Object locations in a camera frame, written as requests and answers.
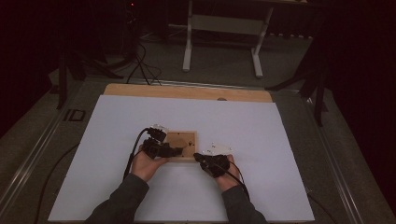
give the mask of person's right hand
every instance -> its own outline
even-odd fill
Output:
[[[233,155],[228,155],[227,159],[232,162],[230,164],[230,169],[228,169],[228,172],[230,172],[232,175],[236,176],[239,179],[239,171],[236,168],[235,165],[233,165]],[[219,188],[221,189],[222,192],[226,191],[227,189],[230,189],[234,186],[239,185],[239,183],[230,175],[224,174],[222,176],[219,176],[215,178],[216,183],[218,183]]]

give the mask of hand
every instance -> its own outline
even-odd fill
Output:
[[[228,161],[233,162],[233,155],[228,155],[227,156]],[[239,171],[236,168],[236,166],[234,166],[233,164],[230,164],[230,169],[228,169],[228,172],[230,172],[232,175],[236,176],[239,179]],[[239,183],[232,178],[230,175],[225,174],[222,176],[219,176],[217,178],[215,178],[216,183],[218,183],[219,188],[221,189],[221,191],[226,191],[227,189],[230,189],[234,186],[237,186]]]
[[[134,157],[131,173],[148,182],[154,176],[157,169],[168,161],[166,158],[152,160],[146,152],[139,150]]]

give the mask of person's right arm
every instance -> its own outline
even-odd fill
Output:
[[[229,155],[228,160],[232,162],[228,171],[239,178],[239,171],[233,165],[233,155]],[[235,179],[225,174],[217,177],[216,182],[222,191],[221,196],[230,224],[268,223],[264,215],[254,208],[254,205],[248,200],[242,187]]]

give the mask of gray carpet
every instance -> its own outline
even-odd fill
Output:
[[[181,71],[184,54],[182,37],[174,36],[167,43],[142,41],[147,49],[145,63],[162,69],[159,80],[162,84],[200,83],[262,89],[283,81],[293,75],[297,65],[304,56],[310,41],[305,39],[285,40],[269,37],[264,40],[260,53],[265,78],[254,76],[248,46],[254,40],[245,38],[242,45],[233,46],[223,42],[207,42],[194,39],[192,49],[191,71]],[[129,76],[135,64],[117,73]],[[99,95],[107,83],[124,82],[97,77],[88,69],[89,77],[80,85],[75,97],[67,108],[86,110],[87,116],[82,121],[61,121],[49,140],[45,151],[21,190],[15,203],[10,207],[2,223],[26,223],[35,219],[39,193],[46,176],[55,162],[67,149],[78,143],[88,124]],[[154,74],[158,70],[151,68]],[[131,82],[142,83],[142,74],[137,71]],[[299,84],[288,87],[297,90]],[[326,91],[325,104],[328,112],[323,112],[323,128],[318,128],[312,120],[312,113],[307,104],[295,91],[272,92],[281,114],[285,129],[290,140],[295,160],[299,167],[303,182],[312,190],[314,196],[334,216],[338,223],[360,223],[349,219],[340,190],[333,177],[329,164],[327,147],[332,150],[345,181],[354,197],[362,223],[396,223],[386,201],[380,193],[360,151],[339,112],[332,95]],[[29,151],[51,118],[59,115],[56,111],[57,97],[45,95],[26,116],[18,122],[0,140],[0,178],[2,192],[7,189],[12,176],[19,165],[27,157]],[[68,154],[55,169],[49,180],[42,203],[39,223],[46,220],[56,199],[64,176],[73,159],[74,152]],[[333,223],[317,203],[310,201],[316,221],[312,223]]]

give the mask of dark sleeve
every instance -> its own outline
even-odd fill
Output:
[[[99,204],[85,220],[87,224],[134,223],[134,213],[149,185],[136,175],[128,175],[110,198]]]
[[[221,196],[230,224],[268,223],[262,213],[257,211],[254,205],[248,200],[242,187],[235,186],[227,189]]]

